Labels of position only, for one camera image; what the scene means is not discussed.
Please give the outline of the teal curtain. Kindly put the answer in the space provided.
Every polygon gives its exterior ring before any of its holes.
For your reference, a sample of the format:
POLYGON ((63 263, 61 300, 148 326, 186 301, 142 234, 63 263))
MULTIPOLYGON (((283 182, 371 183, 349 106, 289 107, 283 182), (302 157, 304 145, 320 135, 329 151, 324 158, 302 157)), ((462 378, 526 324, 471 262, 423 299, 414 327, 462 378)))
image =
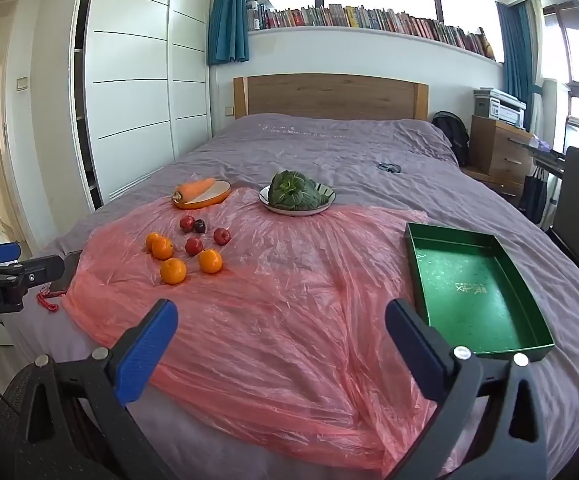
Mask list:
POLYGON ((526 104, 524 128, 536 133, 542 120, 543 14, 539 0, 497 4, 504 51, 503 90, 526 104))
POLYGON ((214 0, 208 26, 209 66, 250 59, 246 0, 214 0))

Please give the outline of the mandarin orange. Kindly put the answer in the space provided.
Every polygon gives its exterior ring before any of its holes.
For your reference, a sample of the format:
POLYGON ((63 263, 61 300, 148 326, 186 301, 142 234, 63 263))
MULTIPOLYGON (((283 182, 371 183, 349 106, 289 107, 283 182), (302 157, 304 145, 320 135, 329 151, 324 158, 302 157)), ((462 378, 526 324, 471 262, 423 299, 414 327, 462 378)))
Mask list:
POLYGON ((217 249, 208 248, 198 254, 198 265, 203 273, 216 274, 224 267, 224 259, 217 249))
POLYGON ((178 285, 186 279, 186 263, 179 258, 169 258, 160 265, 160 279, 167 285, 178 285))
POLYGON ((150 234, 148 234, 148 236, 145 238, 145 246, 148 252, 152 252, 153 243, 156 242, 156 240, 159 240, 160 237, 162 236, 160 235, 160 233, 157 232, 151 232, 150 234))
POLYGON ((150 251, 155 259, 165 261, 174 254, 174 244, 172 244, 168 237, 155 237, 154 240, 152 240, 150 251))

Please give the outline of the right teal curtain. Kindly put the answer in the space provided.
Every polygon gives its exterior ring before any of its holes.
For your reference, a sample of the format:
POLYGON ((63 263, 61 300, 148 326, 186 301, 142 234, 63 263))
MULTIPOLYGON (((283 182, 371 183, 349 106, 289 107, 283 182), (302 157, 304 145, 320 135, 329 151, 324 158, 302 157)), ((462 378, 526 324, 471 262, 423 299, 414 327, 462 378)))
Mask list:
POLYGON ((536 133, 542 120, 543 14, 539 0, 497 4, 504 51, 503 90, 526 104, 524 128, 536 133))

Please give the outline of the purple bed cover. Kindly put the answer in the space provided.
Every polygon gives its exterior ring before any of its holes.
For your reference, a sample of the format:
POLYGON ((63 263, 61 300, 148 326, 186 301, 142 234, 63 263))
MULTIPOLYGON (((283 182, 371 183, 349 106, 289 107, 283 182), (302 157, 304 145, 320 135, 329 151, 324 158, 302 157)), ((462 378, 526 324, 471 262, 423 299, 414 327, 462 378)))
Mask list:
MULTIPOLYGON (((235 188, 259 188, 279 170, 301 171, 331 185, 337 203, 417 209, 431 223, 495 234, 511 254, 550 326, 556 346, 532 365, 547 433, 549 479, 579 478, 579 270, 540 228, 485 185, 462 174, 446 136, 429 122, 337 122, 278 114, 248 116, 122 197, 76 223, 40 252, 65 255, 90 233, 170 194, 175 184, 219 177, 235 188), (387 174, 380 162, 400 165, 387 174)), ((36 290, 24 310, 3 315, 14 346, 28 361, 88 356, 96 346, 65 310, 40 307, 36 290)), ((203 479, 371 479, 376 474, 293 460, 199 422, 155 388, 132 409, 154 448, 175 472, 200 466, 203 479)))

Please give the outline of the white sliding wardrobe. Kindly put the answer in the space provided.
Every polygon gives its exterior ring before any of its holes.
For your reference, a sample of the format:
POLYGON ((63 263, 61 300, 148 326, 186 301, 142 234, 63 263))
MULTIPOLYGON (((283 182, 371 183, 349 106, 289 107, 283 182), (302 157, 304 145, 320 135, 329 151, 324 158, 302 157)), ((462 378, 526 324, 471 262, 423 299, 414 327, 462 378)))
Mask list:
POLYGON ((81 0, 75 105, 90 196, 101 207, 212 136, 210 0, 81 0))

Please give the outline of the green rectangular tray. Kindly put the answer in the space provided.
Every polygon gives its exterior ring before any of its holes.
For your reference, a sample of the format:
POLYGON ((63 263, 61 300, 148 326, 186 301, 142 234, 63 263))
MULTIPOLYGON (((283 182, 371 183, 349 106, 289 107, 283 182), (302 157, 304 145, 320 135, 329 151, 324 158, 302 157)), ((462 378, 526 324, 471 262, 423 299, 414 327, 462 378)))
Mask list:
POLYGON ((476 356, 542 360, 555 341, 521 272, 492 234, 410 222, 415 308, 452 347, 476 356))

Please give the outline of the dark plum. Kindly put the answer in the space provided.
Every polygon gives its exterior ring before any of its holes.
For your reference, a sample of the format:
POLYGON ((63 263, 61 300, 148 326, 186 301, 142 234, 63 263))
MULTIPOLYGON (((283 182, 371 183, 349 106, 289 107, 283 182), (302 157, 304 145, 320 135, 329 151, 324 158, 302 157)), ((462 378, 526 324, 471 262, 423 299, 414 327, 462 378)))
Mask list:
POLYGON ((193 230, 195 233, 203 234, 206 232, 206 223, 204 220, 198 219, 194 221, 193 230))

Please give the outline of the left teal curtain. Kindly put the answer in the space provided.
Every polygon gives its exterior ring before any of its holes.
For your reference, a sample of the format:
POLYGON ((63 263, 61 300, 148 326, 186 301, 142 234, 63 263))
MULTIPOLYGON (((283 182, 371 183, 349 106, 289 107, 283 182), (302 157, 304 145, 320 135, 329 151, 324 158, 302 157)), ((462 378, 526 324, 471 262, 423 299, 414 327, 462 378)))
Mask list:
POLYGON ((214 0, 208 26, 209 66, 250 59, 246 0, 214 0))

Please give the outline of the dark flat phone on bed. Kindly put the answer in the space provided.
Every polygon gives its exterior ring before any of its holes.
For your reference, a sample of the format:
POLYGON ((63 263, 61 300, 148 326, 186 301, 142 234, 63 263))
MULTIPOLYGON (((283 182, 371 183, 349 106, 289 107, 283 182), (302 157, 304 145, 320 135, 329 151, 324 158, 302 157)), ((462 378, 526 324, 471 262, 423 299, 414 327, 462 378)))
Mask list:
POLYGON ((64 272, 63 275, 50 285, 50 292, 52 294, 58 294, 59 292, 66 292, 69 289, 70 283, 76 274, 78 263, 81 256, 81 250, 76 250, 76 252, 70 252, 63 259, 64 262, 64 272))

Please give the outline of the red apple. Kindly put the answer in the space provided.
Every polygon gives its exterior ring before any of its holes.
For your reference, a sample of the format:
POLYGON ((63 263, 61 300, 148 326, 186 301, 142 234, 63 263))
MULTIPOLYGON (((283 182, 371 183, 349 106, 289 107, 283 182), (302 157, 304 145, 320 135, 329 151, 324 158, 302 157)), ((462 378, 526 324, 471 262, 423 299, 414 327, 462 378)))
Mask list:
POLYGON ((214 241, 219 246, 227 245, 230 240, 232 240, 231 232, 226 228, 217 228, 213 233, 212 237, 214 241))
POLYGON ((191 216, 190 214, 186 214, 179 221, 179 226, 180 226, 180 229, 184 233, 190 233, 194 230, 194 223, 195 223, 195 218, 193 216, 191 216))
POLYGON ((197 236, 191 236, 186 240, 184 250, 190 257, 196 256, 204 250, 203 241, 197 236))

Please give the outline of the glass desk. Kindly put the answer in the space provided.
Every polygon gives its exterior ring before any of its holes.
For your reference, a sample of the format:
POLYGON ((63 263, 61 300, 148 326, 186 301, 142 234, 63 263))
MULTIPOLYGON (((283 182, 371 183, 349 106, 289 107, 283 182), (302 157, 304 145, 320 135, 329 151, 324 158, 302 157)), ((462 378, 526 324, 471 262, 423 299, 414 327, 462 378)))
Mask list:
POLYGON ((548 150, 547 144, 532 138, 529 142, 518 141, 509 138, 509 141, 524 148, 533 158, 533 164, 539 169, 545 170, 549 174, 562 179, 565 170, 565 155, 548 150))

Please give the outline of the dark small object on bed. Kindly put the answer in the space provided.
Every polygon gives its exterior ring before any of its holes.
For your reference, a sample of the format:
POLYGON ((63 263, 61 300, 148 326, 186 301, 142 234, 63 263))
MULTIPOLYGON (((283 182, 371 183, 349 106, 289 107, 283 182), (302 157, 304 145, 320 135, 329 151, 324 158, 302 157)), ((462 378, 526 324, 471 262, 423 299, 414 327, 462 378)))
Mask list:
POLYGON ((402 168, 400 165, 392 164, 391 162, 380 162, 376 169, 387 172, 387 174, 401 174, 402 168))

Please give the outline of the green leafy bok choy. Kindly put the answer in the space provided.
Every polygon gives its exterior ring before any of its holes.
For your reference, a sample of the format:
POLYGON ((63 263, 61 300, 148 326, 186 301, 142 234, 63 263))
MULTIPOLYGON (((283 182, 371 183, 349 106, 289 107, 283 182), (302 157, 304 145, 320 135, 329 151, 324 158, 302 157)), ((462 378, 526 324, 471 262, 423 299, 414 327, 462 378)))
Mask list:
POLYGON ((307 194, 306 189, 309 188, 309 185, 314 183, 314 180, 298 171, 284 170, 278 172, 271 181, 271 200, 273 200, 273 202, 284 200, 285 197, 294 194, 303 197, 307 194))

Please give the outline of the wooden headboard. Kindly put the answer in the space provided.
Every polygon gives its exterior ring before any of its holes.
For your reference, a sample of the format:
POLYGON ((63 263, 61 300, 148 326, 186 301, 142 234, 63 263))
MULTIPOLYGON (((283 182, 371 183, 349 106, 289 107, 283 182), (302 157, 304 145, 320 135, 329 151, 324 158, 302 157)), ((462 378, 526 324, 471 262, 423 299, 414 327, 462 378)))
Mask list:
POLYGON ((425 120, 427 84, 346 74, 276 74, 232 80, 234 116, 425 120))

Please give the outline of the row of books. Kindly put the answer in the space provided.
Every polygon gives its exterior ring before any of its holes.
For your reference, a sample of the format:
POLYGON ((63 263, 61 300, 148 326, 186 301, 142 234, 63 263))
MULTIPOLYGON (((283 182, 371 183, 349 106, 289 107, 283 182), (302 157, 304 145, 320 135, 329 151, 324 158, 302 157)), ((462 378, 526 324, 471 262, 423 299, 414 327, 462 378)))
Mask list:
POLYGON ((248 0, 246 19, 251 32, 292 27, 369 29, 448 44, 499 63, 504 60, 495 0, 433 0, 427 18, 407 11, 339 3, 276 9, 266 0, 248 0))

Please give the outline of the black backpack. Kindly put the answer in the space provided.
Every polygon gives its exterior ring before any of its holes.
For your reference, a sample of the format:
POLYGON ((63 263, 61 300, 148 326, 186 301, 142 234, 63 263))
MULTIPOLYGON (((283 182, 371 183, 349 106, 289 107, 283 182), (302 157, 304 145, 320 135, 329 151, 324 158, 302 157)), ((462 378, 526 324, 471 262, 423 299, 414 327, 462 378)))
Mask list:
POLYGON ((440 129, 451 144, 451 148, 460 167, 469 163, 469 135, 462 119, 451 112, 437 112, 431 123, 440 129))

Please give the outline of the navy tote bag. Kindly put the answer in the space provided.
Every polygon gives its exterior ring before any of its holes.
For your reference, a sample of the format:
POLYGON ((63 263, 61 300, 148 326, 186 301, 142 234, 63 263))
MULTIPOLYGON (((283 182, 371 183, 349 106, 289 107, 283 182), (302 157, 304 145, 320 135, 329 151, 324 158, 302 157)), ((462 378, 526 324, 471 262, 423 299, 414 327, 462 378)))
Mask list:
POLYGON ((547 172, 536 168, 525 177, 518 210, 533 224, 540 224, 547 204, 547 172))

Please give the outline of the pink plastic sheet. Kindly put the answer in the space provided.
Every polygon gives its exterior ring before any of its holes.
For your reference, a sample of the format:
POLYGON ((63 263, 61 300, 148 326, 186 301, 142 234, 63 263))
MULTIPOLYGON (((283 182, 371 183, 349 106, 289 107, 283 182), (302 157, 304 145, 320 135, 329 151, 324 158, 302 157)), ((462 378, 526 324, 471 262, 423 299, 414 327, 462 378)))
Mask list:
POLYGON ((387 474, 434 412, 385 327, 390 300, 410 298, 408 223, 425 212, 335 205, 312 217, 268 211, 251 188, 207 208, 226 228, 224 267, 203 273, 182 247, 167 200, 90 236, 63 299, 98 344, 112 344, 160 298, 179 323, 151 382, 233 437, 320 465, 387 474), (146 250, 174 244, 186 279, 167 285, 146 250))

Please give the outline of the white patterned plate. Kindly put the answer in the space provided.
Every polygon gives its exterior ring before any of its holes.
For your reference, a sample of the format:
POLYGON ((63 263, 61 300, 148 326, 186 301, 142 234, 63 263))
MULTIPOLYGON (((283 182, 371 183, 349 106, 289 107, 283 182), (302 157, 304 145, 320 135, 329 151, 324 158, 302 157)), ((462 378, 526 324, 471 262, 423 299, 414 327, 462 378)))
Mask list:
POLYGON ((306 192, 307 194, 303 197, 294 194, 285 197, 284 200, 273 202, 271 200, 272 185, 269 184, 259 191, 258 198, 268 211, 291 217, 309 217, 321 214, 329 209, 336 200, 336 192, 323 183, 309 185, 306 192))

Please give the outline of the orange oval dish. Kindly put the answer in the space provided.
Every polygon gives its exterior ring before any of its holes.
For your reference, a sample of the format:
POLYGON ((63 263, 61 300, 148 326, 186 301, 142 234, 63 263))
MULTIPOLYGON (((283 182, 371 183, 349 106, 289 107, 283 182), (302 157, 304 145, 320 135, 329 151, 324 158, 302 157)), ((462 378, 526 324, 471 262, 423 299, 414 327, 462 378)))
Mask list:
POLYGON ((215 184, 203 195, 190 203, 175 203, 174 205, 180 209, 201 209, 210 205, 215 205, 223 202, 231 193, 231 184, 224 180, 216 180, 215 184))

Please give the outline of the carrot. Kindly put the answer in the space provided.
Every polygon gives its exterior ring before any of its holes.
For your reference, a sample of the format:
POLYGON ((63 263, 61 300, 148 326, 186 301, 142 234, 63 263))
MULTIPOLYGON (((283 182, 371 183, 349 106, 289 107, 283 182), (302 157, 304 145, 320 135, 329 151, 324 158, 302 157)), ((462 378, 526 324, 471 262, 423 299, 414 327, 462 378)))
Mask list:
POLYGON ((203 195, 209 190, 216 182, 215 178, 206 178, 202 180, 189 181, 186 183, 179 184, 174 194, 172 194, 172 200, 175 203, 190 203, 196 200, 198 197, 203 195))

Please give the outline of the white printer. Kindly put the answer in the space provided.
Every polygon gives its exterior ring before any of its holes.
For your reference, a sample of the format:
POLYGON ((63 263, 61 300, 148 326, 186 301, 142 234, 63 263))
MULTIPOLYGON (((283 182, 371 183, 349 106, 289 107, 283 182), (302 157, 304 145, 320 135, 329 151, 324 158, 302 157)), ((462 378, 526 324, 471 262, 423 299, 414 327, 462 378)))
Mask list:
POLYGON ((524 128, 526 104, 515 96, 495 88, 480 88, 474 90, 474 100, 475 116, 524 128))

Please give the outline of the wooden drawer cabinet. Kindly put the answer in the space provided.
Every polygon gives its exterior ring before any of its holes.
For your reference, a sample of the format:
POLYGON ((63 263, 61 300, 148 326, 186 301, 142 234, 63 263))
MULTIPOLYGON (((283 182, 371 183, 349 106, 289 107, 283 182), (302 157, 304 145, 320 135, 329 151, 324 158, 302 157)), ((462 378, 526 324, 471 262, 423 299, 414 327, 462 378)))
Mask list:
POLYGON ((506 122, 472 117, 468 163, 462 171, 517 206, 533 170, 530 134, 506 122))

